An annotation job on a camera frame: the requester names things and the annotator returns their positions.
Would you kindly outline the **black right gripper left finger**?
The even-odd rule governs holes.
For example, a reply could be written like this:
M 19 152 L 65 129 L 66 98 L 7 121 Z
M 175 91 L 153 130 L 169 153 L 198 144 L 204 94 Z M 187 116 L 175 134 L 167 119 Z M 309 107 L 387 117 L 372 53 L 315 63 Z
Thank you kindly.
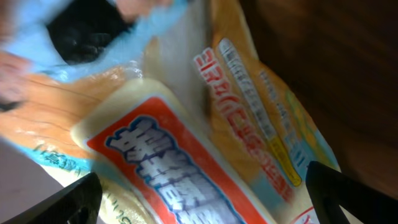
M 91 172 L 4 224 L 96 224 L 102 195 L 100 179 Z

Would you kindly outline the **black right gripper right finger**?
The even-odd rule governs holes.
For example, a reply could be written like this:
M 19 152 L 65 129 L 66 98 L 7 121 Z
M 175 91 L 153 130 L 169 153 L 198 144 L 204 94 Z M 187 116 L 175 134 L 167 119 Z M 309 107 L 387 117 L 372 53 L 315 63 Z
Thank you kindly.
M 348 223 L 343 210 L 362 223 L 397 223 L 397 200 L 320 162 L 309 163 L 305 183 L 320 223 Z

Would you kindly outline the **large beige snack bag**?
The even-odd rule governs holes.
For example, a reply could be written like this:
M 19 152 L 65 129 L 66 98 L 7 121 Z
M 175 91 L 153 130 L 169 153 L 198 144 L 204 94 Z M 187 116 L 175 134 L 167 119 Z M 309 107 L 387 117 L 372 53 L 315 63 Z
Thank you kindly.
M 12 1 L 1 136 L 106 223 L 319 223 L 336 158 L 259 61 L 238 1 Z

